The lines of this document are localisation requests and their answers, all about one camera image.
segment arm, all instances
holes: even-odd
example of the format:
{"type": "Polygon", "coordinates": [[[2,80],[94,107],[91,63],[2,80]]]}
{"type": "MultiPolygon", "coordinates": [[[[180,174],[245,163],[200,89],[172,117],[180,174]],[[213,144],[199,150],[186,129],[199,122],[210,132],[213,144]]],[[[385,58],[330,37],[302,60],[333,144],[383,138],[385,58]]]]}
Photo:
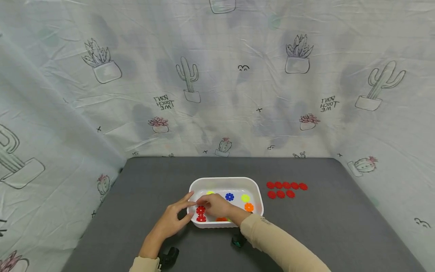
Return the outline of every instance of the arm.
{"type": "Polygon", "coordinates": [[[267,253],[285,272],[330,272],[308,248],[291,235],[259,215],[236,207],[217,194],[204,195],[197,201],[206,213],[228,217],[240,227],[254,248],[267,253]]]}
{"type": "Polygon", "coordinates": [[[166,238],[176,234],[192,219],[193,213],[187,214],[181,220],[178,220],[177,215],[182,209],[196,205],[195,202],[188,201],[193,193],[193,191],[188,193],[180,201],[166,208],[162,217],[146,236],[139,256],[134,258],[130,272],[160,272],[160,259],[157,257],[160,247],[166,238]]]}

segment black object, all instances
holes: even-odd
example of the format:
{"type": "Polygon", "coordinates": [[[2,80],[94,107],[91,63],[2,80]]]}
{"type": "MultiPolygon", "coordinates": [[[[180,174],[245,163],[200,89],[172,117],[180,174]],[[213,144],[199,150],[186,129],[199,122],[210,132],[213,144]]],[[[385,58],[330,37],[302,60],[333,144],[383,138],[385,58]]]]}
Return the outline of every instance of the black object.
{"type": "Polygon", "coordinates": [[[165,269],[172,267],[175,264],[175,262],[177,261],[179,253],[180,253],[180,250],[178,250],[175,247],[171,247],[169,249],[168,254],[163,254],[160,252],[158,254],[158,257],[160,258],[160,264],[161,264],[160,269],[165,270],[165,269]]]}
{"type": "Polygon", "coordinates": [[[231,238],[231,244],[237,246],[238,248],[242,248],[245,245],[246,241],[247,239],[243,236],[240,229],[239,233],[233,235],[233,237],[231,238]]]}

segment orange flower-shaped chip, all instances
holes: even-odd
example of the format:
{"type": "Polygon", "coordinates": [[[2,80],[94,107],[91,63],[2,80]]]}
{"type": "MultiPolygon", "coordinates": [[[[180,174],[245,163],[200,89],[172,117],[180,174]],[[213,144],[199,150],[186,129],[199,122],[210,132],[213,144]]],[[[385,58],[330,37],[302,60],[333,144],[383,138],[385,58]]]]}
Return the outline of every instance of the orange flower-shaped chip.
{"type": "Polygon", "coordinates": [[[251,203],[245,204],[245,211],[252,212],[253,210],[254,210],[254,205],[252,205],[251,203]]]}

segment pink succulent print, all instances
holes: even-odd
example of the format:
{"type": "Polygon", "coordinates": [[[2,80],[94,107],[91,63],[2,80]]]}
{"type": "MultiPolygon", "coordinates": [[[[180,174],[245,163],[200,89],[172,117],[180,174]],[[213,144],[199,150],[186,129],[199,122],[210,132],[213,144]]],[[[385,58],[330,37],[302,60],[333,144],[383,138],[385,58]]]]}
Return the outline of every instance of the pink succulent print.
{"type": "Polygon", "coordinates": [[[310,114],[306,114],[304,116],[301,116],[301,118],[299,119],[299,122],[301,122],[301,123],[311,122],[311,123],[317,124],[318,122],[320,122],[320,120],[317,119],[317,117],[315,117],[313,114],[310,113],[310,114]]]}
{"type": "Polygon", "coordinates": [[[0,272],[9,272],[13,269],[13,267],[17,264],[17,262],[21,259],[22,255],[15,257],[17,251],[12,252],[9,257],[2,261],[0,260],[0,272]]]}
{"type": "Polygon", "coordinates": [[[148,125],[153,127],[167,127],[167,120],[163,119],[162,117],[154,117],[152,120],[148,120],[148,125]]]}
{"type": "Polygon", "coordinates": [[[368,157],[368,160],[371,161],[371,162],[373,162],[373,165],[375,165],[375,164],[374,164],[375,162],[378,162],[378,159],[375,158],[375,157],[373,157],[373,156],[369,156],[369,157],[368,157]]]}

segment wrinkled fabric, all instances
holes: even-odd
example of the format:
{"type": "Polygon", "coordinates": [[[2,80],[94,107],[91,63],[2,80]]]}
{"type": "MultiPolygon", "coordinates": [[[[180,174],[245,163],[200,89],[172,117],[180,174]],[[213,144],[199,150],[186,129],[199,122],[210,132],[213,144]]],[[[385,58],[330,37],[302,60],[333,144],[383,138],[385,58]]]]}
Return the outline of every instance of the wrinkled fabric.
{"type": "Polygon", "coordinates": [[[434,7],[1,1],[0,260],[59,271],[127,158],[332,157],[435,270],[434,7]]]}

